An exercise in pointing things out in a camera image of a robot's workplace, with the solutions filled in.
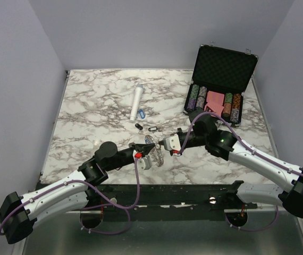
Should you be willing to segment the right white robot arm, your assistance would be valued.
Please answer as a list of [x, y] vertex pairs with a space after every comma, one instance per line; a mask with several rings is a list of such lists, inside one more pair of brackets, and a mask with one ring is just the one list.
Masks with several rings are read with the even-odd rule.
[[202, 109], [189, 114], [187, 132], [178, 129], [159, 141], [171, 155], [181, 156], [185, 149], [205, 147], [214, 157], [247, 167], [272, 181], [272, 184], [243, 182], [237, 190], [226, 194], [226, 203], [238, 208], [244, 203], [264, 203], [283, 207], [290, 214], [303, 218], [303, 167], [275, 158], [241, 139], [233, 128], [220, 130], [221, 117]]

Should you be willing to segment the large metal keyring disc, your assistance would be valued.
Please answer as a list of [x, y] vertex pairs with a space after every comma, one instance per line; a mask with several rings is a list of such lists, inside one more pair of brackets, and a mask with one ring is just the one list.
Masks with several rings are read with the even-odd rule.
[[161, 167], [164, 164], [164, 157], [161, 151], [161, 146], [155, 142], [154, 138], [151, 135], [145, 136], [145, 143], [146, 144], [154, 144], [154, 148], [150, 151], [150, 155], [152, 156], [154, 162], [156, 163], [157, 167]]

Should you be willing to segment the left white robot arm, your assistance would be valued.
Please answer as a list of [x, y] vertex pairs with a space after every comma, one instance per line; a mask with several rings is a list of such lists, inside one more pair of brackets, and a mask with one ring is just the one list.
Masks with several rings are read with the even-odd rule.
[[17, 243], [28, 237], [33, 227], [56, 215], [70, 210], [93, 210], [99, 205], [99, 196], [106, 206], [124, 211], [134, 208], [140, 197], [140, 186], [134, 203], [118, 205], [98, 190], [98, 185], [108, 179], [108, 172], [133, 164], [134, 170], [149, 169], [148, 154], [155, 148], [154, 143], [132, 143], [127, 149], [118, 150], [111, 141], [104, 142], [94, 155], [67, 177], [38, 191], [18, 195], [7, 195], [0, 207], [0, 236], [8, 244]]

